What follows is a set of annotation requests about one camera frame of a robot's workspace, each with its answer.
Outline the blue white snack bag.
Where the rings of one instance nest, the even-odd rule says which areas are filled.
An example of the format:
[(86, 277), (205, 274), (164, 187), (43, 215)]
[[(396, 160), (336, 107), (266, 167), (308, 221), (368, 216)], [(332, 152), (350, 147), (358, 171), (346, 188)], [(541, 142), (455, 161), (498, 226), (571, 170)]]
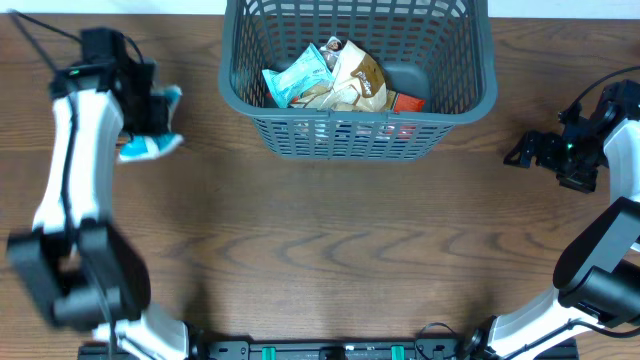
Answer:
[(172, 120), (182, 97), (182, 90), (178, 85), (170, 85), (160, 89), (168, 102), (168, 132), (160, 135), (135, 135), (125, 143), (118, 156), (119, 163), (131, 163), (155, 160), (169, 155), (183, 142), (184, 137), (172, 130)]

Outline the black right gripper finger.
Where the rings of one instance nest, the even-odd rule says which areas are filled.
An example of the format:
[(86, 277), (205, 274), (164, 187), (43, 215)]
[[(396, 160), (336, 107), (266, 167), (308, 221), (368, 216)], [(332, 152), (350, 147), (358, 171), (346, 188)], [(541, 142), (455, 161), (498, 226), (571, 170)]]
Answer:
[(503, 164), (517, 168), (529, 168), (532, 158), (533, 154), (529, 151), (514, 150), (505, 156)]
[(543, 134), (538, 131), (526, 132), (516, 145), (517, 159), (530, 160), (536, 154), (542, 138)]

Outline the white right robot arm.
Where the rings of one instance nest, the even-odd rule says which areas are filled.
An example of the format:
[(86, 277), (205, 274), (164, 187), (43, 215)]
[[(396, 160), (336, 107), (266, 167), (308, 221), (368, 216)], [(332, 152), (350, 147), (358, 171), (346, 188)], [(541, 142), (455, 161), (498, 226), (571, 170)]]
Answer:
[(558, 115), (562, 133), (528, 131), (504, 162), (548, 169), (560, 186), (581, 193), (595, 191), (598, 170), (606, 167), (609, 207), (563, 251), (548, 290), (489, 318), (457, 358), (576, 359), (581, 333), (638, 336), (639, 268), (625, 256), (639, 248), (639, 85), (599, 82), (604, 89), (590, 116), (574, 101)]

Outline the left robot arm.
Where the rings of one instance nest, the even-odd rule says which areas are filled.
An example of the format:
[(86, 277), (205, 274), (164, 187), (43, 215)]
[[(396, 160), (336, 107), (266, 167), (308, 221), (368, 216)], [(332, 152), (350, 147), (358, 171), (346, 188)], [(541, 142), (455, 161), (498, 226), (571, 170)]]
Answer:
[(7, 256), (49, 326), (90, 332), (109, 353), (189, 359), (188, 325), (152, 302), (148, 269), (113, 223), (119, 136), (163, 133), (171, 116), (155, 70), (125, 59), (56, 72), (46, 190), (31, 231), (10, 234)]

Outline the tan brown snack bag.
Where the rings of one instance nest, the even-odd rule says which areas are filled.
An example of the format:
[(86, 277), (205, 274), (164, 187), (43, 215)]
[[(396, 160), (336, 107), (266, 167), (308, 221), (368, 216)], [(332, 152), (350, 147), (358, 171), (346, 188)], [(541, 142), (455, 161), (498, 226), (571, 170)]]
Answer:
[(384, 71), (364, 50), (347, 41), (332, 70), (330, 88), (316, 85), (295, 98), (292, 108), (381, 112), (387, 103)]

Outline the orange pasta packet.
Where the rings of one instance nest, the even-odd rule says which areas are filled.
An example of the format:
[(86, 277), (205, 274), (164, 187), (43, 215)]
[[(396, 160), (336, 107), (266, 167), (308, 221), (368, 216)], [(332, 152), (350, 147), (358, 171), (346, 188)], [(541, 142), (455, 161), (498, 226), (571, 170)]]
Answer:
[(295, 97), (290, 103), (290, 108), (333, 110), (341, 112), (421, 112), (426, 105), (424, 99), (412, 97), (403, 93), (387, 90), (384, 104), (375, 108), (373, 98), (361, 97), (352, 89), (344, 89), (341, 92), (314, 93), (307, 91), (299, 97)]

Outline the beige brown cookie bag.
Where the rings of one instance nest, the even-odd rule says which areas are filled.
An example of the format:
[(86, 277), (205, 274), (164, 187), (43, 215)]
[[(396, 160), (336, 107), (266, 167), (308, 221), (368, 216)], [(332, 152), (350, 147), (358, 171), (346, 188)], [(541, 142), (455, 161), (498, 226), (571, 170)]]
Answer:
[(343, 43), (335, 36), (331, 36), (326, 44), (320, 47), (319, 52), (330, 70), (334, 69), (342, 49)]

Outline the teal white snack packet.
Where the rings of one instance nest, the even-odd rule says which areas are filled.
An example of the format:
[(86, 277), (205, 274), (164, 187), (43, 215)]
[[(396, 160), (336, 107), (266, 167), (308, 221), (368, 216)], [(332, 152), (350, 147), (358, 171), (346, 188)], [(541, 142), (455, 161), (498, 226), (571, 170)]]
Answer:
[(262, 75), (279, 108), (287, 108), (296, 97), (315, 85), (330, 87), (334, 82), (326, 61), (313, 44), (309, 44), (286, 70), (277, 72), (264, 69)]

